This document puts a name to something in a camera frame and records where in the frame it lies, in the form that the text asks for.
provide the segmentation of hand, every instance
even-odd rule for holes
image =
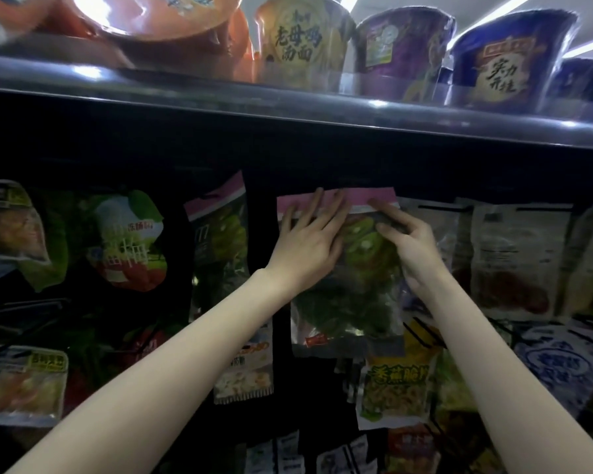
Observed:
[[[343,205],[343,192],[339,190],[331,205],[312,221],[322,197],[323,189],[319,188],[294,227],[292,216],[296,206],[287,209],[281,220],[279,240],[266,267],[273,277],[286,283],[292,297],[328,275],[343,252],[343,241],[336,235],[350,206]]]
[[[424,221],[378,199],[370,199],[369,205],[408,229],[409,233],[403,234],[384,223],[376,224],[378,232],[398,248],[409,287],[425,300],[431,283],[438,275],[448,273],[437,250],[433,230]]]

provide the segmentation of right hand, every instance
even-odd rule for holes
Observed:
[[[433,230],[428,223],[379,199],[370,199],[369,205],[408,230],[408,234],[403,234],[384,223],[376,224],[378,232],[398,248],[404,278],[409,287],[421,300],[426,299],[431,283],[444,272],[448,273],[437,250]]]

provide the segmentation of bare skin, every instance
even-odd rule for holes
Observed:
[[[312,220],[322,194],[317,190],[294,228],[293,208],[286,213],[265,269],[97,391],[8,472],[150,473],[240,347],[332,270],[349,207],[340,193]],[[397,246],[409,286],[436,319],[510,474],[593,474],[593,441],[448,273],[430,227],[384,203],[373,206],[408,227],[408,235],[378,230]]]

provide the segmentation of shelf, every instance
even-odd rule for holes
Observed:
[[[354,75],[343,74],[341,86]],[[0,92],[593,150],[593,123],[0,55]]]

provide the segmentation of ceiling light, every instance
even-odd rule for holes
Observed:
[[[582,53],[586,53],[589,51],[593,51],[593,41],[589,41],[584,45],[580,45],[572,50],[569,50],[567,53],[565,53],[564,57],[573,58],[574,56],[581,55]]]
[[[357,1],[358,0],[340,0],[340,4],[344,6],[348,12],[351,12],[353,10],[353,7],[356,6]]]
[[[507,15],[509,12],[514,11],[516,8],[518,8],[519,6],[521,6],[524,3],[527,3],[528,1],[530,1],[530,0],[507,0],[505,3],[503,3],[501,6],[499,6],[496,10],[485,15],[479,21],[476,21],[472,26],[469,26],[468,28],[466,28],[466,30],[463,31],[461,33],[461,35],[466,33],[466,31],[469,31],[473,28],[476,28],[479,25],[482,25],[483,23],[487,23],[489,21],[495,20],[499,16]],[[455,38],[453,38],[450,41],[450,43],[448,44],[449,50],[455,45],[455,42],[459,39],[459,37],[461,35],[457,35]]]

